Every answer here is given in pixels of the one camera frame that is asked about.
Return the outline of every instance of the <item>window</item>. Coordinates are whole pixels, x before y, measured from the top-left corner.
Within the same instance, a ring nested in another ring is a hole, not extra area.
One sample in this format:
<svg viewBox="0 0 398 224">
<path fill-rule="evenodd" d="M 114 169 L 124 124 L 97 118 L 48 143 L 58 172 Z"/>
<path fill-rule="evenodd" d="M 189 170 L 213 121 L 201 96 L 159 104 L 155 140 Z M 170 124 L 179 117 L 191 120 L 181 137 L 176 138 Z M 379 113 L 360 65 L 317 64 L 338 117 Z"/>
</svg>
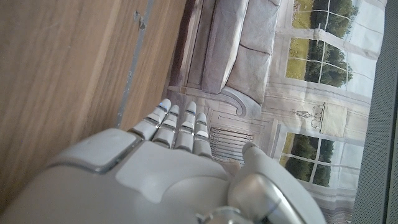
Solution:
<svg viewBox="0 0 398 224">
<path fill-rule="evenodd" d="M 344 38 L 357 14 L 356 1 L 352 0 L 295 0 L 292 27 L 319 28 Z"/>
<path fill-rule="evenodd" d="M 332 189 L 356 189 L 363 147 L 287 133 L 279 163 L 295 178 Z"/>
<path fill-rule="evenodd" d="M 384 13 L 366 1 L 294 0 L 292 28 L 321 29 L 353 45 L 378 52 L 384 32 Z"/>
<path fill-rule="evenodd" d="M 376 60 L 321 40 L 291 38 L 286 77 L 372 96 Z"/>
</svg>

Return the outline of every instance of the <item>wood grain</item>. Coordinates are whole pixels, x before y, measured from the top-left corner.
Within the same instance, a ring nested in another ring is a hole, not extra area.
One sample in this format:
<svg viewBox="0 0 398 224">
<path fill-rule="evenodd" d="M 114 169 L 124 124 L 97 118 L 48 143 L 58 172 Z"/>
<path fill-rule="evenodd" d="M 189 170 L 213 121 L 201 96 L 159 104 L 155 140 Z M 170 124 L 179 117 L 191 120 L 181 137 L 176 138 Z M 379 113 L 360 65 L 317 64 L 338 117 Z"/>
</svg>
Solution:
<svg viewBox="0 0 398 224">
<path fill-rule="evenodd" d="M 152 112 L 161 101 L 184 7 L 185 0 L 164 0 L 154 3 L 121 129 L 131 128 Z"/>
<path fill-rule="evenodd" d="M 160 100 L 184 4 L 153 5 L 124 127 Z M 0 212 L 49 158 L 114 126 L 146 5 L 0 1 Z"/>
</svg>

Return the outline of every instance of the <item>green trees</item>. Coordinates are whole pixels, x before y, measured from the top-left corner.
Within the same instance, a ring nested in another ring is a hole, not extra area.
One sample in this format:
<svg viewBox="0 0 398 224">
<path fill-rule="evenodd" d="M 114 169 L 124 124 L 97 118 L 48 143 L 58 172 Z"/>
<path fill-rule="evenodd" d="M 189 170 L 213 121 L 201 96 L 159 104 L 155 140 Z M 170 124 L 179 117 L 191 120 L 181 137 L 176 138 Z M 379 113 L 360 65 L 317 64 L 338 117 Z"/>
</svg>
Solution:
<svg viewBox="0 0 398 224">
<path fill-rule="evenodd" d="M 319 42 L 317 45 L 315 41 L 310 41 L 309 44 L 307 59 L 317 59 L 321 61 L 323 44 L 325 44 L 323 61 L 334 65 L 323 64 L 320 83 L 341 87 L 353 78 L 352 68 L 345 62 L 345 55 L 339 48 L 323 42 Z M 307 62 L 305 67 L 305 80 L 317 83 L 321 72 L 320 67 L 321 63 L 319 62 Z"/>
<path fill-rule="evenodd" d="M 296 134 L 293 140 L 292 154 L 307 159 L 315 159 L 317 155 L 318 139 Z M 297 179 L 309 181 L 313 163 L 290 158 L 285 168 Z"/>
<path fill-rule="evenodd" d="M 333 141 L 321 140 L 319 161 L 331 162 L 333 155 Z M 307 159 L 315 159 L 318 148 L 318 138 L 296 134 L 294 138 L 292 154 Z M 285 168 L 297 179 L 309 181 L 314 164 L 306 162 L 301 159 L 289 158 L 286 162 Z M 317 170 L 313 178 L 313 183 L 325 187 L 329 187 L 330 180 L 330 166 L 317 165 Z"/>
<path fill-rule="evenodd" d="M 327 10 L 328 5 L 329 0 L 314 0 L 312 9 Z M 345 34 L 349 34 L 351 21 L 358 14 L 358 8 L 353 6 L 351 0 L 331 0 L 329 12 L 340 16 L 329 14 L 326 31 L 340 38 L 342 38 Z M 311 27 L 317 28 L 319 23 L 321 24 L 321 27 L 325 27 L 327 16 L 327 13 L 312 12 Z"/>
<path fill-rule="evenodd" d="M 353 21 L 354 17 L 358 14 L 358 8 L 352 5 L 351 0 L 332 0 L 330 1 L 329 9 L 328 5 L 329 0 L 314 0 L 313 10 L 329 10 L 329 12 L 334 14 L 328 14 L 323 11 L 311 12 L 311 28 L 320 27 L 324 29 L 327 21 L 326 31 L 343 38 L 344 35 L 349 34 L 351 21 Z M 340 49 L 323 43 L 322 41 L 309 42 L 307 59 L 327 62 L 332 65 L 322 65 L 321 79 L 319 79 L 321 64 L 318 62 L 307 62 L 304 77 L 306 81 L 320 82 L 339 88 L 346 85 L 353 77 L 352 68 L 345 62 L 344 53 Z"/>
</svg>

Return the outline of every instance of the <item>gray sofa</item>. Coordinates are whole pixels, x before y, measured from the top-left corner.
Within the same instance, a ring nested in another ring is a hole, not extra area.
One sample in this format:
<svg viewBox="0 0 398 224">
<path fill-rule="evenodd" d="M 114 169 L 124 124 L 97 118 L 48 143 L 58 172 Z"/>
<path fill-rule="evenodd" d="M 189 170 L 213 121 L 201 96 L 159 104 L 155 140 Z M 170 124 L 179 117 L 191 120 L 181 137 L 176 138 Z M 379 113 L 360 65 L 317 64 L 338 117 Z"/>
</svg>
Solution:
<svg viewBox="0 0 398 224">
<path fill-rule="evenodd" d="M 259 116 L 280 0 L 204 1 L 188 86 L 233 101 L 240 117 Z"/>
</svg>

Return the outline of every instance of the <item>robotic hand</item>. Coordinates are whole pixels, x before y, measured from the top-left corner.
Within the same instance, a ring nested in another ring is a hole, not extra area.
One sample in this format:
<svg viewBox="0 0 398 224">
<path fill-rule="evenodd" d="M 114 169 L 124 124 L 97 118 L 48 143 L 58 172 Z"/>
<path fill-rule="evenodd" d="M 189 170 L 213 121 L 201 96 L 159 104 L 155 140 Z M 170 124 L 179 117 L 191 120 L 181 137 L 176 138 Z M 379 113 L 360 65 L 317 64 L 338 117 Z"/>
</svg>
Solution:
<svg viewBox="0 0 398 224">
<path fill-rule="evenodd" d="M 107 129 L 63 151 L 0 223 L 325 223 L 310 194 L 253 143 L 230 178 L 194 102 L 173 146 L 178 111 L 165 99 L 128 132 Z"/>
</svg>

